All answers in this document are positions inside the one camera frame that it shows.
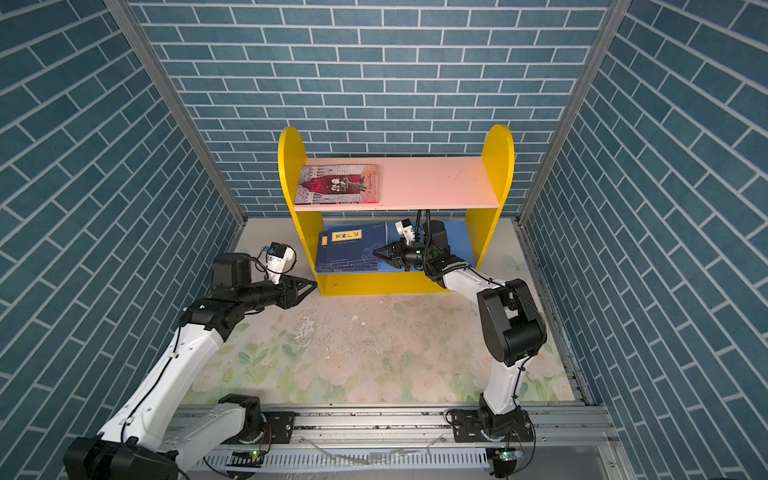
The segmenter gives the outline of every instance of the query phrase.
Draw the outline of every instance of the brick wall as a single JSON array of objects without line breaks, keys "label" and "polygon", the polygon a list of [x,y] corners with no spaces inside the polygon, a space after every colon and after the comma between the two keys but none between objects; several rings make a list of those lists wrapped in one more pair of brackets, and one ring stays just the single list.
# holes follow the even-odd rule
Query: brick wall
[{"label": "brick wall", "polygon": [[767,25],[634,0],[528,226],[639,478],[768,478]]},{"label": "brick wall", "polygon": [[257,3],[131,3],[250,216],[287,215],[286,126],[311,157],[476,156],[499,123],[513,215],[608,0]]},{"label": "brick wall", "polygon": [[234,225],[101,0],[0,12],[0,478],[57,478]]}]

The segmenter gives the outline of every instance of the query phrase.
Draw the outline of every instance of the floor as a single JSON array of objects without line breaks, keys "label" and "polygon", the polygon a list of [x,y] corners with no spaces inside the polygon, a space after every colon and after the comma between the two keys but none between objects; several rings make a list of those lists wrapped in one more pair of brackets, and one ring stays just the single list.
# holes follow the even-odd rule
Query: floor
[{"label": "floor", "polygon": [[[258,253],[271,241],[295,246],[299,261],[291,274],[312,278],[291,219],[249,220],[236,250]],[[521,278],[534,289],[509,219],[500,221],[481,271]],[[529,363],[522,401],[574,399],[549,337]],[[262,403],[476,402],[491,362],[477,307],[457,293],[315,292],[290,310],[271,306],[241,322],[183,403],[215,403],[227,393],[256,395]]]}]

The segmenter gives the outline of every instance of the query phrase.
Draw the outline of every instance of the blue book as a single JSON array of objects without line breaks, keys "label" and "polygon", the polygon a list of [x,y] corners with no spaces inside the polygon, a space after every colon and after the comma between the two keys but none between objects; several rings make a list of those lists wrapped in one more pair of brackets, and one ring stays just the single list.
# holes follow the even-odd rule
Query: blue book
[{"label": "blue book", "polygon": [[315,267],[317,273],[372,272],[378,269],[378,263],[355,263],[353,265],[326,265]]},{"label": "blue book", "polygon": [[378,263],[373,251],[386,245],[386,231],[384,222],[328,226],[318,238],[316,268]]}]

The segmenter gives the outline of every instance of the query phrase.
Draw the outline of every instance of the hardcover book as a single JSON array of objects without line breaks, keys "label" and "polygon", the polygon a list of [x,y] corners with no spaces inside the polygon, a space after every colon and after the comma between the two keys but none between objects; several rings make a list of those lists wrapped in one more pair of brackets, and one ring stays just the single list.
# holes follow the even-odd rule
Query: hardcover book
[{"label": "hardcover book", "polygon": [[296,205],[374,204],[378,201],[376,165],[301,167]]}]

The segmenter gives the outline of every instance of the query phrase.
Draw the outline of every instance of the pink shelf board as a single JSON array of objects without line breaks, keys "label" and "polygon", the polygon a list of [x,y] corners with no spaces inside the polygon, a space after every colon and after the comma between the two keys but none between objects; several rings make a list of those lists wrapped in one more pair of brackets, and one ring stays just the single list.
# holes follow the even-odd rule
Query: pink shelf board
[{"label": "pink shelf board", "polygon": [[297,212],[498,207],[480,157],[308,158],[306,164],[378,165],[379,202],[296,205]]}]

